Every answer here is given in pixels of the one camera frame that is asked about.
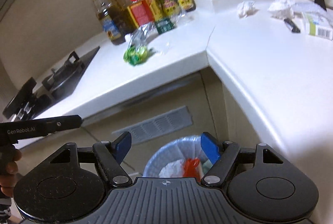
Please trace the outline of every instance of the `gray vent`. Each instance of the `gray vent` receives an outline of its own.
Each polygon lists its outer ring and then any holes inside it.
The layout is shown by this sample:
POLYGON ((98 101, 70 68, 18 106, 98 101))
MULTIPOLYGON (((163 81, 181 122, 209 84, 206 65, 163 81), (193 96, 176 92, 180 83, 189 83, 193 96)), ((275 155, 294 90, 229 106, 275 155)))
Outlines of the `gray vent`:
POLYGON ((112 132, 119 136, 129 131, 132 134, 132 144, 139 144, 152 138, 163 136, 192 125, 192 116, 186 106, 170 110, 140 123, 112 132))

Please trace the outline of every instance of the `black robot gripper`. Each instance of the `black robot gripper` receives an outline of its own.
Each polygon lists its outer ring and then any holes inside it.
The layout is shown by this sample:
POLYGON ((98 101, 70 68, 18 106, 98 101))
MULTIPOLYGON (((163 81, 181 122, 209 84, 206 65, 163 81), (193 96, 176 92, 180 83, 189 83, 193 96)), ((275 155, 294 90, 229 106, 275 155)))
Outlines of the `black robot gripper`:
POLYGON ((209 133, 201 147, 213 167, 194 178, 131 178, 120 167, 129 132, 90 148, 67 143, 23 177, 14 201, 24 224, 312 223, 315 184, 270 146, 241 148, 209 133), (94 163, 99 176, 80 168, 94 163), (242 170, 243 164, 253 168, 242 170))

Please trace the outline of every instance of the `crosshair logo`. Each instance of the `crosshair logo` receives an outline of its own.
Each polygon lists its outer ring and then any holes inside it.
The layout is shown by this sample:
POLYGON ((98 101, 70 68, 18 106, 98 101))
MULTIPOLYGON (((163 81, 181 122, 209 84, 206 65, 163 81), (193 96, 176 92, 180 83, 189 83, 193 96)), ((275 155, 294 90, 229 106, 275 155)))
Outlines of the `crosshair logo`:
POLYGON ((162 184, 164 184, 165 186, 167 186, 167 185, 171 184, 171 182, 168 181, 168 180, 165 180, 165 181, 162 182, 162 184))

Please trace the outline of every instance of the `human hand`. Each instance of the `human hand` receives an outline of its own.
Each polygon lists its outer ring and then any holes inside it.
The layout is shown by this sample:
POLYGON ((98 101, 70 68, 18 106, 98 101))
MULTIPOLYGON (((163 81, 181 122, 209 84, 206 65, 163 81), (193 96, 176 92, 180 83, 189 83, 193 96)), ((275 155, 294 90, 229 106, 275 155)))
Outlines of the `human hand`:
POLYGON ((19 161, 22 157, 20 150, 15 149, 15 155, 13 157, 13 162, 9 162, 6 167, 8 175, 0 175, 0 185, 1 191, 8 197, 13 197, 13 189, 17 183, 16 174, 18 173, 18 167, 15 161, 19 161))

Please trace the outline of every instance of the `countertop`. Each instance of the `countertop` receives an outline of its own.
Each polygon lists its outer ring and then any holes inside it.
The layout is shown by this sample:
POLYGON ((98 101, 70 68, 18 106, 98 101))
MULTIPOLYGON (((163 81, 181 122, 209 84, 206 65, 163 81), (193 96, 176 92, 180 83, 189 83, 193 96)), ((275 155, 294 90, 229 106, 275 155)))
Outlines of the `countertop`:
MULTIPOLYGON (((193 19, 154 39, 160 52, 146 63, 123 61, 126 44, 114 46, 105 35, 82 50, 100 45, 74 93, 38 118, 79 114, 88 118, 170 81, 211 66, 263 142, 294 162, 318 186, 318 223, 333 210, 333 42, 292 34, 269 16, 273 0, 255 0, 259 10, 239 19, 243 0, 196 0, 193 19)), ((21 141, 18 148, 31 143, 21 141)))

